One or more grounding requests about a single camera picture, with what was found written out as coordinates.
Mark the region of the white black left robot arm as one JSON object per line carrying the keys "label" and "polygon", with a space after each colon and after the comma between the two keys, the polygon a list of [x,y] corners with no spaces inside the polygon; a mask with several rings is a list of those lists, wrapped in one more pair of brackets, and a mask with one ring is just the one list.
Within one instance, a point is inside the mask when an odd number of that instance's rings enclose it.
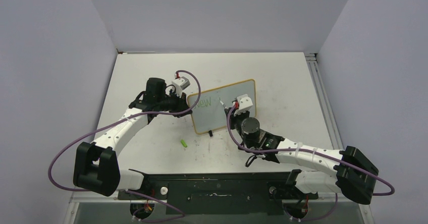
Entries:
{"label": "white black left robot arm", "polygon": [[82,142],[76,149],[73,183],[76,187],[103,196],[130,190],[138,199],[150,194],[150,184],[137,171],[120,169],[118,156],[130,140],[148,126],[157,114],[177,118],[192,113],[184,90],[190,86],[185,77],[174,79],[169,91],[164,79],[149,78],[146,89],[129,104],[119,124],[109,128],[91,143]]}

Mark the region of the green marker cap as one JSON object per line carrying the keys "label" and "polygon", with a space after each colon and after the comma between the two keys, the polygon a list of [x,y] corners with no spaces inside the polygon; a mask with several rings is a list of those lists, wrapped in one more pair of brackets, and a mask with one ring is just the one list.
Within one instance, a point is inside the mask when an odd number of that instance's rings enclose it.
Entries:
{"label": "green marker cap", "polygon": [[184,148],[188,147],[188,145],[186,144],[186,142],[183,139],[181,139],[180,142]]}

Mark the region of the yellow framed whiteboard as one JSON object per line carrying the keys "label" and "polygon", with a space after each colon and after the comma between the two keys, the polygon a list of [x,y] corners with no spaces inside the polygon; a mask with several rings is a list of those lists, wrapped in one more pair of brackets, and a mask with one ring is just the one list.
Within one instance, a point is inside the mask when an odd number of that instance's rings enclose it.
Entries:
{"label": "yellow framed whiteboard", "polygon": [[213,88],[187,96],[189,106],[196,104],[192,109],[192,123],[196,134],[201,135],[209,131],[216,131],[226,127],[226,113],[221,106],[221,99],[228,107],[233,105],[233,101],[240,95],[248,94],[253,101],[253,107],[249,110],[250,116],[255,117],[257,113],[256,84],[255,80],[248,79],[233,84]]}

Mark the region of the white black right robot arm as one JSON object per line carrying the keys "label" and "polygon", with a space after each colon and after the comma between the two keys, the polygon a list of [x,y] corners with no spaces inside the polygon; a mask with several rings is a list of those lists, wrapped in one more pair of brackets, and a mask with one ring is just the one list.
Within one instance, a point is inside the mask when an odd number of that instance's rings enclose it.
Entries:
{"label": "white black right robot arm", "polygon": [[294,142],[260,129],[259,122],[249,112],[235,114],[233,107],[224,108],[230,136],[236,130],[241,140],[232,137],[239,150],[252,153],[266,161],[299,166],[286,184],[292,198],[302,194],[328,192],[342,194],[358,204],[369,205],[374,196],[378,168],[353,146],[345,149],[323,149]]}

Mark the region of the green white marker pen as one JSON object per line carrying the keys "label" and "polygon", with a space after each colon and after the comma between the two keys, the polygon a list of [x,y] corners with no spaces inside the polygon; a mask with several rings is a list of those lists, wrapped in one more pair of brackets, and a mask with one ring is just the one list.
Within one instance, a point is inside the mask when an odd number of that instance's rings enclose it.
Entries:
{"label": "green white marker pen", "polygon": [[221,100],[221,99],[219,99],[219,102],[220,102],[220,104],[221,104],[221,106],[224,108],[224,109],[228,109],[229,107]]}

